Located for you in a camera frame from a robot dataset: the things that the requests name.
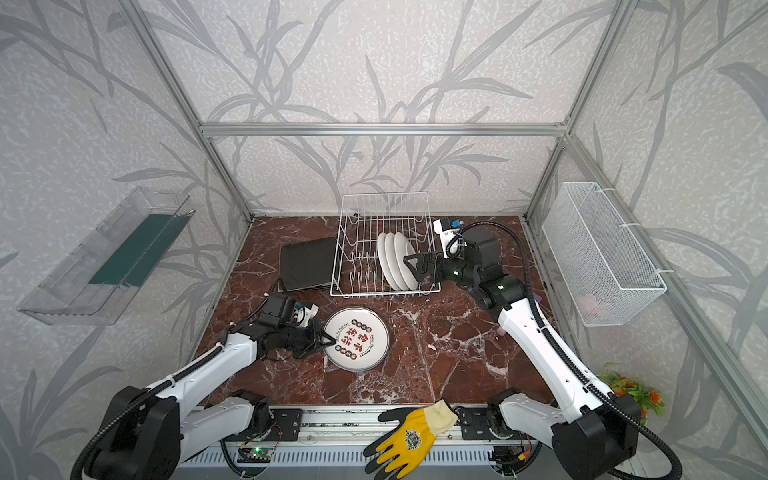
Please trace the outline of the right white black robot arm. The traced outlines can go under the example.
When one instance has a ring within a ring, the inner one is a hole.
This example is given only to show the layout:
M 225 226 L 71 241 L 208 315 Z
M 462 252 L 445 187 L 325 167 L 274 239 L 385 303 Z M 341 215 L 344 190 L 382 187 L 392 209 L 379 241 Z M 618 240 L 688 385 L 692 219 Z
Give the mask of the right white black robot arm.
M 679 479 L 683 466 L 672 448 L 641 422 L 641 406 L 629 394 L 617 395 L 570 349 L 543 316 L 534 298 L 531 273 L 509 274 L 500 261 L 492 233 L 511 230 L 494 221 L 464 225 L 437 220 L 439 252 L 398 253 L 394 259 L 417 280 L 453 282 L 497 317 L 499 326 L 522 348 L 554 396 L 546 405 L 524 393 L 509 393 L 488 404 L 499 431 L 518 431 L 551 448 L 573 479 L 603 474 L 628 479 L 619 465 L 632 458 L 644 437 L 669 461 L 668 479 Z

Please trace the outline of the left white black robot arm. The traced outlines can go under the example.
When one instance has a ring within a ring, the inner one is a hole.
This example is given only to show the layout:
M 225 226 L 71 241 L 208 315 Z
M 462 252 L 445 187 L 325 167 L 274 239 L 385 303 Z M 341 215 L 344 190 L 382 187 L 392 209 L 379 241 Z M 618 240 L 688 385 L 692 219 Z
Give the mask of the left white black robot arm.
M 206 353 L 147 387 L 126 387 L 111 400 L 99 430 L 78 455 L 71 478 L 167 479 L 179 464 L 232 435 L 271 433 L 277 422 L 268 399 L 239 391 L 203 410 L 197 407 L 226 380 L 282 349 L 303 359 L 334 345 L 319 326 L 314 304 L 270 293 L 231 324 Z

